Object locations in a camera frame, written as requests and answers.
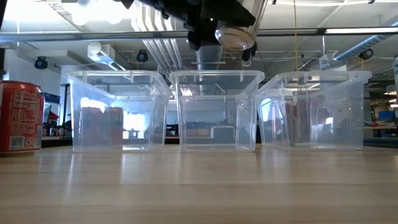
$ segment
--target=ceiling beam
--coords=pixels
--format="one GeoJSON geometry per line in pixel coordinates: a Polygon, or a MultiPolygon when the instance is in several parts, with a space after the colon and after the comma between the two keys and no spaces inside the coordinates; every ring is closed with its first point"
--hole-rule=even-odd
{"type": "MultiPolygon", "coordinates": [[[[352,27],[350,29],[364,29],[364,32],[327,33],[327,29],[347,29],[338,28],[308,28],[297,29],[298,36],[336,36],[336,35],[374,35],[372,28],[388,29],[390,27],[352,27]]],[[[383,32],[383,34],[398,34],[398,30],[383,32]]],[[[186,39],[188,31],[155,31],[155,32],[112,32],[112,33],[76,33],[66,32],[62,34],[3,34],[0,36],[0,43],[5,42],[53,42],[53,41],[113,41],[113,40],[141,40],[141,39],[186,39]]],[[[295,29],[260,29],[257,37],[294,37],[295,29]]]]}

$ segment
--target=ceiling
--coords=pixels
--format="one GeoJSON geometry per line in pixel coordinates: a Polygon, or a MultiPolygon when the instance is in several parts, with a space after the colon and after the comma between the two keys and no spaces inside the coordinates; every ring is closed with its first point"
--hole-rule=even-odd
{"type": "MultiPolygon", "coordinates": [[[[267,5],[264,17],[261,22],[261,29],[281,29],[294,28],[294,7],[291,1],[278,0],[276,5],[271,2],[267,5]]],[[[297,2],[297,27],[298,28],[316,28],[316,27],[374,27],[390,26],[398,21],[396,10],[398,1],[378,1],[374,4],[368,4],[367,1],[360,0],[296,0],[297,2]]],[[[37,32],[134,32],[131,25],[131,15],[135,12],[123,8],[121,4],[98,7],[97,13],[90,14],[90,20],[83,26],[73,23],[76,18],[72,18],[71,5],[61,4],[58,0],[8,0],[4,22],[1,28],[3,34],[31,34],[37,32]],[[121,20],[117,24],[108,22],[109,18],[121,20]]],[[[171,19],[174,30],[182,30],[182,24],[179,21],[171,19]]],[[[325,50],[329,52],[329,57],[333,54],[348,50],[358,42],[366,39],[368,36],[326,36],[325,50]]],[[[180,56],[183,61],[184,69],[196,69],[193,62],[195,52],[189,48],[186,39],[177,39],[177,45],[180,56]]],[[[76,60],[65,60],[63,57],[50,57],[53,63],[57,65],[74,64],[92,64],[87,57],[87,46],[90,42],[63,41],[63,42],[28,42],[26,46],[32,49],[32,56],[36,57],[45,51],[67,50],[75,56],[76,60]]],[[[141,40],[112,41],[102,42],[102,44],[111,44],[117,51],[116,60],[123,61],[128,69],[157,70],[157,63],[149,55],[146,63],[137,63],[136,54],[140,49],[146,49],[141,40]]],[[[224,49],[224,64],[221,64],[222,70],[261,70],[266,73],[266,79],[279,73],[291,72],[296,68],[294,37],[258,37],[258,53],[255,56],[251,66],[244,67],[241,62],[237,62],[239,55],[232,54],[224,49]]],[[[298,65],[301,65],[313,58],[322,55],[323,39],[322,37],[297,37],[298,65]]],[[[388,40],[377,44],[372,49],[374,57],[363,63],[363,68],[373,73],[373,79],[391,80],[392,60],[398,54],[398,35],[392,36],[388,40]]],[[[360,58],[351,58],[347,62],[348,70],[362,70],[360,58]]],[[[318,60],[311,63],[310,68],[318,68],[318,60]]],[[[95,69],[106,70],[109,67],[104,65],[95,65],[95,69]]],[[[385,86],[369,85],[371,91],[383,92],[385,86]]]]}

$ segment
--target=cable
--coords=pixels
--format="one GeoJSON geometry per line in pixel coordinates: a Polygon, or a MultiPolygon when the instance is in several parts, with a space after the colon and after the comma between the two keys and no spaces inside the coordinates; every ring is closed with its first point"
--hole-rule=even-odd
{"type": "Polygon", "coordinates": [[[367,59],[367,60],[363,60],[363,58],[361,58],[361,61],[359,62],[359,61],[355,60],[354,58],[351,58],[351,60],[353,60],[354,62],[360,63],[360,64],[361,64],[362,70],[364,70],[364,64],[365,64],[365,63],[368,63],[368,62],[369,62],[370,60],[372,60],[372,59],[373,59],[373,57],[372,57],[372,58],[369,58],[369,59],[367,59]]]}
{"type": "Polygon", "coordinates": [[[297,54],[297,14],[296,14],[296,0],[293,0],[294,5],[294,49],[296,51],[296,71],[299,70],[299,56],[297,54]]]}
{"type": "Polygon", "coordinates": [[[262,59],[261,53],[259,53],[259,56],[260,56],[260,58],[261,58],[261,61],[262,61],[262,64],[263,64],[264,68],[266,69],[266,72],[267,72],[268,78],[269,78],[269,79],[271,79],[271,75],[270,75],[270,74],[269,74],[269,72],[268,72],[268,69],[267,69],[266,63],[265,63],[265,62],[263,61],[263,59],[262,59]]]}

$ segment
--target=container rim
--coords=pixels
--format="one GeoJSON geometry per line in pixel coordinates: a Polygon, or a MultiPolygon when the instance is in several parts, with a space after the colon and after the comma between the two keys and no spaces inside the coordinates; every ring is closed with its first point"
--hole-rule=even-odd
{"type": "Polygon", "coordinates": [[[287,77],[296,77],[296,76],[311,76],[314,75],[344,75],[347,77],[354,77],[355,82],[358,80],[363,80],[365,83],[372,77],[372,73],[369,71],[352,71],[352,72],[344,72],[344,71],[307,71],[307,72],[285,72],[278,74],[272,77],[266,84],[264,84],[260,89],[259,93],[263,90],[272,86],[275,82],[287,77]]]}
{"type": "Polygon", "coordinates": [[[30,82],[22,82],[22,81],[16,81],[16,80],[3,80],[1,83],[3,84],[21,84],[21,85],[32,85],[39,87],[40,89],[42,88],[40,85],[35,84],[35,83],[30,83],[30,82]]]}
{"type": "Polygon", "coordinates": [[[130,75],[146,75],[146,76],[152,76],[156,79],[158,79],[158,81],[161,82],[161,84],[163,84],[163,86],[165,87],[165,89],[167,89],[167,93],[169,94],[169,96],[172,96],[173,93],[171,92],[169,86],[167,85],[165,79],[163,78],[163,76],[157,72],[153,72],[153,71],[146,71],[146,70],[126,70],[126,71],[101,71],[101,70],[80,70],[80,71],[69,71],[69,72],[65,72],[66,76],[71,76],[71,77],[77,77],[77,76],[83,76],[83,74],[86,73],[87,76],[130,76],[130,75]]]}
{"type": "Polygon", "coordinates": [[[170,79],[176,83],[177,77],[182,75],[255,75],[257,76],[257,84],[263,81],[263,79],[266,77],[264,72],[256,70],[181,70],[172,72],[170,74],[170,79]]]}

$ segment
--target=fluorescent light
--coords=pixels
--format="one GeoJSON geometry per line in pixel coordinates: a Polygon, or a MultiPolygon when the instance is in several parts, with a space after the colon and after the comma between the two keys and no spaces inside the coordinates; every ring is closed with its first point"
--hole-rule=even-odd
{"type": "MultiPolygon", "coordinates": [[[[379,3],[394,3],[398,2],[396,0],[377,0],[376,4],[379,3]]],[[[366,1],[354,1],[354,2],[296,2],[296,6],[307,6],[307,7],[333,7],[333,6],[350,6],[356,4],[369,4],[369,0],[366,1]]],[[[277,5],[285,5],[285,6],[293,6],[294,3],[292,1],[278,1],[277,5]]]]}
{"type": "Polygon", "coordinates": [[[346,29],[327,29],[326,34],[360,34],[360,33],[390,33],[398,32],[398,27],[383,27],[383,28],[346,28],[346,29]]]}

